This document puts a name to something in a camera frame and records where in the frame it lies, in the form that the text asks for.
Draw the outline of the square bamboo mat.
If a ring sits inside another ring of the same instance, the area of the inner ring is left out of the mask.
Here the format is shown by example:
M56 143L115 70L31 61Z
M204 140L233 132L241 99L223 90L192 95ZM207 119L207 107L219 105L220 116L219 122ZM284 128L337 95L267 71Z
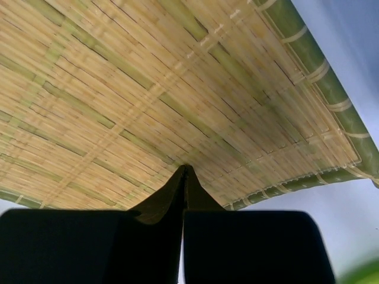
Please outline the square bamboo mat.
M182 164L231 210L378 183L291 1L1 2L1 199L129 209Z

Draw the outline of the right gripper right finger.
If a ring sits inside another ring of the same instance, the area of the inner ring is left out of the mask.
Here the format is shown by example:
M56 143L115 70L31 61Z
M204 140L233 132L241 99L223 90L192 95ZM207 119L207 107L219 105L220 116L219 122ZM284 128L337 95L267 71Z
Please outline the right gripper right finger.
M228 211L186 167L186 283L335 283L313 218L303 211Z

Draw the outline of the lime green plate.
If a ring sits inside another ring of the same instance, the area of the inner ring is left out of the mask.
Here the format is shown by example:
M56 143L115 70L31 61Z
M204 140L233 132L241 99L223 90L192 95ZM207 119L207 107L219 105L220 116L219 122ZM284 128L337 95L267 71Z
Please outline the lime green plate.
M341 284L378 284L378 259L371 260L352 268L342 275L337 283Z

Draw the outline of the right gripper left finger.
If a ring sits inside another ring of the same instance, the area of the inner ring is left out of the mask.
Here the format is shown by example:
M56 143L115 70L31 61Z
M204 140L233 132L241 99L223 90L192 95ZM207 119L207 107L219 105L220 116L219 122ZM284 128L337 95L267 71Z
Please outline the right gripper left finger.
M185 167L132 209L10 209L2 283L176 283Z

